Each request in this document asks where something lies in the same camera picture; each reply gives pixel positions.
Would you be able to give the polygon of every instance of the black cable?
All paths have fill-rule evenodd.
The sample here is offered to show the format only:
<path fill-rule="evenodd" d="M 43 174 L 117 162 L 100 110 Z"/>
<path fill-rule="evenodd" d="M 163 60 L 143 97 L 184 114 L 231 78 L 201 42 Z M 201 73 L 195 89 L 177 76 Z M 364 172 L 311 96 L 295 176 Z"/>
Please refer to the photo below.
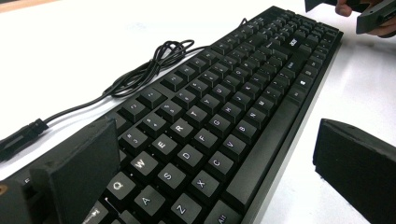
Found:
<path fill-rule="evenodd" d="M 154 56 L 149 62 L 119 77 L 100 97 L 84 105 L 78 105 L 57 113 L 44 121 L 37 119 L 31 124 L 24 126 L 16 133 L 0 141 L 0 161 L 6 161 L 22 151 L 28 143 L 37 139 L 40 134 L 47 130 L 49 124 L 55 119 L 87 106 L 94 105 L 107 96 L 112 96 L 114 98 L 129 96 L 148 84 L 161 71 L 181 62 L 188 54 L 206 48 L 200 47 L 188 50 L 193 44 L 193 40 L 185 40 L 182 42 L 166 41 L 155 50 Z"/>

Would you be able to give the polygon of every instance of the keyboard key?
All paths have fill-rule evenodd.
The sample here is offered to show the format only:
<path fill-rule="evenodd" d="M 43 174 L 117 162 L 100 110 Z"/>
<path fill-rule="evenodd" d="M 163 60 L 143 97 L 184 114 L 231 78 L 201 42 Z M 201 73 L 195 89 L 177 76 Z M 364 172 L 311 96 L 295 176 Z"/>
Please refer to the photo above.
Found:
<path fill-rule="evenodd" d="M 225 104 L 232 96 L 231 91 L 222 86 L 221 84 L 218 84 L 215 88 L 213 88 L 210 94 L 223 104 Z"/>
<path fill-rule="evenodd" d="M 150 139 L 136 128 L 126 131 L 120 140 L 120 145 L 132 155 L 136 156 L 150 143 Z"/>
<path fill-rule="evenodd" d="M 209 65 L 215 64 L 219 60 L 219 58 L 217 58 L 213 51 L 210 49 L 205 49 L 200 52 L 200 57 L 206 59 L 206 61 L 209 62 Z"/>
<path fill-rule="evenodd" d="M 127 129 L 129 129 L 132 126 L 131 122 L 123 118 L 117 112 L 108 114 L 106 115 L 106 117 L 110 119 L 114 119 L 116 121 L 116 129 L 118 134 L 125 132 Z"/>
<path fill-rule="evenodd" d="M 247 111 L 253 104 L 253 100 L 240 91 L 232 97 L 230 102 L 240 107 L 243 111 Z"/>
<path fill-rule="evenodd" d="M 251 145 L 259 135 L 259 131 L 253 125 L 247 123 L 245 120 L 241 120 L 233 130 L 233 135 L 241 139 L 245 143 Z"/>
<path fill-rule="evenodd" d="M 152 88 L 147 88 L 142 90 L 137 100 L 148 108 L 154 109 L 165 101 L 166 97 Z"/>
<path fill-rule="evenodd" d="M 163 133 L 152 142 L 150 150 L 161 161 L 169 162 L 178 152 L 179 145 Z"/>
<path fill-rule="evenodd" d="M 206 127 L 219 138 L 225 138 L 233 129 L 231 122 L 218 114 L 207 123 Z"/>
<path fill-rule="evenodd" d="M 170 216 L 176 223 L 196 224 L 200 222 L 203 208 L 183 193 L 171 207 Z"/>
<path fill-rule="evenodd" d="M 181 145 L 186 145 L 195 135 L 195 130 L 184 119 L 178 119 L 170 128 L 169 134 Z"/>
<path fill-rule="evenodd" d="M 183 64 L 177 69 L 176 74 L 190 82 L 198 76 L 199 72 Z"/>
<path fill-rule="evenodd" d="M 196 174 L 204 162 L 204 155 L 190 145 L 183 147 L 177 154 L 177 164 L 183 167 L 190 175 Z"/>
<path fill-rule="evenodd" d="M 136 196 L 137 192 L 137 186 L 134 181 L 123 172 L 116 174 L 106 188 L 108 200 L 121 210 Z"/>
<path fill-rule="evenodd" d="M 210 88 L 215 87 L 220 82 L 219 76 L 215 75 L 214 73 L 212 73 L 210 71 L 206 71 L 206 72 L 202 73 L 201 76 L 199 77 L 199 79 L 201 81 L 203 81 Z"/>
<path fill-rule="evenodd" d="M 144 183 L 149 183 L 157 174 L 159 168 L 159 163 L 145 151 L 137 155 L 129 166 L 131 173 Z"/>
<path fill-rule="evenodd" d="M 128 101 L 128 103 L 124 104 L 124 106 L 120 109 L 120 113 L 132 123 L 137 123 L 149 112 L 150 110 L 140 102 L 136 101 L 136 99 Z"/>
<path fill-rule="evenodd" d="M 124 210 L 120 215 L 120 220 L 124 223 L 134 223 L 140 224 L 139 222 L 128 210 Z"/>
<path fill-rule="evenodd" d="M 242 217 L 236 213 L 232 208 L 222 201 L 218 201 L 209 216 L 205 219 L 205 224 L 224 223 L 224 224 L 238 224 Z"/>
<path fill-rule="evenodd" d="M 161 83 L 171 91 L 179 91 L 184 85 L 187 84 L 187 80 L 179 77 L 176 74 L 169 74 L 163 78 Z"/>
<path fill-rule="evenodd" d="M 231 158 L 233 161 L 240 162 L 247 152 L 248 145 L 239 138 L 230 134 L 223 142 L 220 152 Z"/>
<path fill-rule="evenodd" d="M 220 110 L 221 102 L 215 97 L 207 94 L 200 100 L 198 107 L 203 109 L 207 114 L 213 116 Z"/>
<path fill-rule="evenodd" d="M 152 186 L 146 186 L 134 199 L 139 216 L 148 223 L 158 222 L 164 212 L 165 198 Z"/>
<path fill-rule="evenodd" d="M 186 89 L 199 98 L 202 98 L 210 91 L 209 87 L 199 79 L 195 79 L 191 82 Z"/>
<path fill-rule="evenodd" d="M 220 183 L 207 172 L 201 171 L 192 180 L 190 190 L 202 203 L 210 205 L 219 194 Z"/>
<path fill-rule="evenodd" d="M 197 70 L 198 73 L 203 73 L 209 67 L 209 64 L 206 61 L 201 60 L 198 57 L 192 58 L 189 65 Z"/>
<path fill-rule="evenodd" d="M 217 151 L 207 162 L 205 168 L 217 180 L 225 182 L 233 171 L 233 161 Z"/>
<path fill-rule="evenodd" d="M 185 111 L 180 105 L 175 104 L 173 101 L 167 101 L 157 110 L 157 114 L 169 121 L 174 123 L 176 120 L 183 116 Z"/>
<path fill-rule="evenodd" d="M 198 101 L 198 98 L 187 90 L 181 90 L 172 99 L 175 103 L 183 107 L 184 109 L 190 109 Z"/>
<path fill-rule="evenodd" d="M 250 108 L 245 115 L 244 120 L 246 120 L 258 130 L 261 130 L 264 128 L 265 122 L 268 120 L 268 117 L 258 109 Z"/>
<path fill-rule="evenodd" d="M 90 213 L 85 217 L 83 223 L 94 224 L 94 223 L 108 223 L 114 219 L 114 214 L 110 213 L 102 203 L 96 202 Z"/>
<path fill-rule="evenodd" d="M 219 114 L 230 121 L 232 124 L 239 122 L 243 117 L 242 109 L 236 105 L 227 102 L 219 111 Z"/>
<path fill-rule="evenodd" d="M 211 155 L 220 144 L 219 139 L 206 129 L 201 129 L 191 140 L 191 144 L 202 153 Z"/>
<path fill-rule="evenodd" d="M 143 119 L 138 127 L 150 137 L 157 138 L 160 136 L 160 134 L 165 132 L 165 130 L 168 128 L 168 124 L 157 114 L 150 113 Z"/>
<path fill-rule="evenodd" d="M 187 111 L 183 119 L 185 119 L 192 127 L 202 129 L 209 119 L 209 116 L 204 110 L 194 105 L 189 111 Z"/>
<path fill-rule="evenodd" d="M 157 175 L 160 188 L 174 198 L 180 195 L 181 190 L 187 184 L 186 180 L 187 176 L 172 163 L 168 163 Z"/>

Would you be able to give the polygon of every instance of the white table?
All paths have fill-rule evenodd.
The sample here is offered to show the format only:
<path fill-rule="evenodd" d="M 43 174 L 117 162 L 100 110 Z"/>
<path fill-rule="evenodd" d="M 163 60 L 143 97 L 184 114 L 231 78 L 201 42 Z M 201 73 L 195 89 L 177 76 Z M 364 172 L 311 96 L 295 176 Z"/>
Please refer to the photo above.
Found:
<path fill-rule="evenodd" d="M 98 97 L 117 77 L 144 63 L 166 40 L 209 45 L 271 5 L 304 13 L 304 1 L 64 0 L 0 14 L 0 139 Z M 395 38 L 355 35 L 357 14 L 331 6 L 305 16 L 345 32 L 257 223 L 367 223 L 315 173 L 312 155 L 321 118 L 357 126 L 396 146 Z M 107 100 L 57 121 L 20 156 L 0 164 L 4 179 L 118 101 Z"/>

